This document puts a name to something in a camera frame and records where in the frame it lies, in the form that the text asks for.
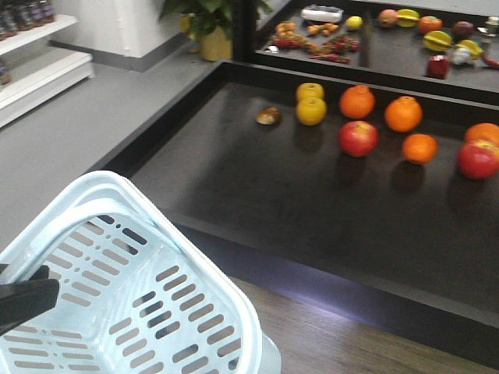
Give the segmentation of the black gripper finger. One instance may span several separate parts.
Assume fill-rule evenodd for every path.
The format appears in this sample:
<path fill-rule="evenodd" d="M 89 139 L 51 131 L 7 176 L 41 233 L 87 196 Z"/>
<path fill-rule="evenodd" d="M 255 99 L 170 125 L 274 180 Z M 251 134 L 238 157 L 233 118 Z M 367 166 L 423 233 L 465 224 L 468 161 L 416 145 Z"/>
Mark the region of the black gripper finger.
<path fill-rule="evenodd" d="M 25 281 L 1 284 L 1 335 L 55 307 L 59 282 L 41 266 Z"/>

